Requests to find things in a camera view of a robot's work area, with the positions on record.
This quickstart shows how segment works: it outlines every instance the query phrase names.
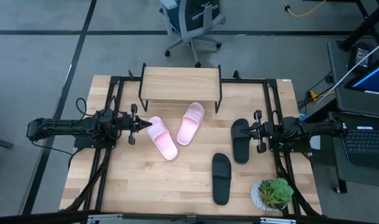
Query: office chair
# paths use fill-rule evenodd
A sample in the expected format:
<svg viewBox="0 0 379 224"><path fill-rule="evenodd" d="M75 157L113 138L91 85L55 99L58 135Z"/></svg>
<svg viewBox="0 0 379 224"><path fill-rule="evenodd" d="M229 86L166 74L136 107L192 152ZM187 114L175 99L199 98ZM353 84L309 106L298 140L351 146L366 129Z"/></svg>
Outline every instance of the office chair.
<svg viewBox="0 0 379 224"><path fill-rule="evenodd" d="M195 49L195 39L216 43L217 49L222 43L206 36L201 36L219 24L225 23L221 0L160 0L162 8L160 13L164 15L167 24L167 33L173 31L180 34L181 38L166 48L164 55L170 56L170 49L189 43L195 57L195 67L201 66Z"/></svg>

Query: small wooden shelf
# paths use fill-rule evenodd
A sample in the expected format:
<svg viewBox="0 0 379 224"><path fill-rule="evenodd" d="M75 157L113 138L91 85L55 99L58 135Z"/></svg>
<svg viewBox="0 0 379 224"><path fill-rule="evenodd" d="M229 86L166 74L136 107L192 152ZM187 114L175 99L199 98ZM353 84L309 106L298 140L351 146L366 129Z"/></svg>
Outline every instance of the small wooden shelf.
<svg viewBox="0 0 379 224"><path fill-rule="evenodd" d="M217 113L222 100L221 66L164 68L144 63L138 96L145 111L148 100L212 101Z"/></svg>

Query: laptop keyboard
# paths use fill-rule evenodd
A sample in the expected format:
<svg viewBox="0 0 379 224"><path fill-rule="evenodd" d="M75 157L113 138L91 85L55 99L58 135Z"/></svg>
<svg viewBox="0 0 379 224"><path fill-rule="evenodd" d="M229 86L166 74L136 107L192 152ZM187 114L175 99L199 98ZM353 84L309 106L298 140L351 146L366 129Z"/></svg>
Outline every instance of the laptop keyboard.
<svg viewBox="0 0 379 224"><path fill-rule="evenodd" d="M379 130L348 130L345 145L348 153L379 154Z"/></svg>

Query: potted plant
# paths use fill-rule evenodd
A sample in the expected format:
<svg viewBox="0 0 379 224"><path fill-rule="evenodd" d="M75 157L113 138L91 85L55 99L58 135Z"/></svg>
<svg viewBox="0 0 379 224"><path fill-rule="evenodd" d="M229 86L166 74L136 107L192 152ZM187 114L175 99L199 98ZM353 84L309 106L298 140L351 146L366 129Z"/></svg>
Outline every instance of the potted plant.
<svg viewBox="0 0 379 224"><path fill-rule="evenodd" d="M282 210L290 202L293 189L283 178L260 180L251 189L251 199L263 210Z"/></svg>

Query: white cable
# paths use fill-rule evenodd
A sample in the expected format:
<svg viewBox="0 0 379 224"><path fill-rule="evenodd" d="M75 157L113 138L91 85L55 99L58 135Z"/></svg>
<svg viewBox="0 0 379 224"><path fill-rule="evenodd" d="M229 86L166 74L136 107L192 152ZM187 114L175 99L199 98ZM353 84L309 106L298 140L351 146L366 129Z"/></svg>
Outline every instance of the white cable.
<svg viewBox="0 0 379 224"><path fill-rule="evenodd" d="M377 46L374 50L372 50L368 55L366 55L361 61L359 61L358 62L358 64L356 64L354 67L352 67L350 70L349 70L349 72L347 72L347 74L345 74L344 75L344 77L343 78L341 78L340 79L340 81L338 81L337 83L336 83L336 85L334 85L333 86L333 88L331 88L325 95L324 95L324 97L322 97L322 99L321 100L319 100L318 101L318 103L316 103L316 105L315 105L315 107L314 108L316 108L316 106L318 106L318 104L324 99L324 98L326 98L327 97L327 95L329 95L329 93L331 92L331 91L333 91L343 80L344 80L344 78L345 77L347 77L351 72L352 72L352 70L354 70L358 65L360 65L366 58L368 58L371 54L373 54L377 49L379 49L379 46Z"/></svg>

